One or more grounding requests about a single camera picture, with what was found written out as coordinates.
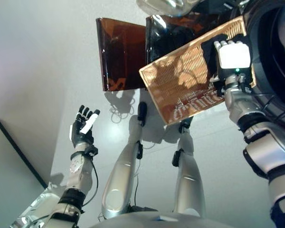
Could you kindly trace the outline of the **right white-backed robot hand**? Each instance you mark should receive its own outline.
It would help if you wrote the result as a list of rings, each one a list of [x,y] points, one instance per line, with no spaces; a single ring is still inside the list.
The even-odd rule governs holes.
[[[213,45],[216,72],[210,78],[211,83],[220,81],[229,85],[236,82],[239,76],[245,76],[250,72],[251,55],[247,44],[222,40],[215,41]]]

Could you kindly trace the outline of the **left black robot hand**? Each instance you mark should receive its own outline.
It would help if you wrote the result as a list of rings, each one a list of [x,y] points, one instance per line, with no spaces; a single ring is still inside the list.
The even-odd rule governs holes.
[[[88,107],[81,105],[76,113],[74,122],[70,125],[69,139],[73,147],[77,147],[80,143],[92,145],[94,138],[92,136],[92,128],[100,115],[100,110],[91,111]]]

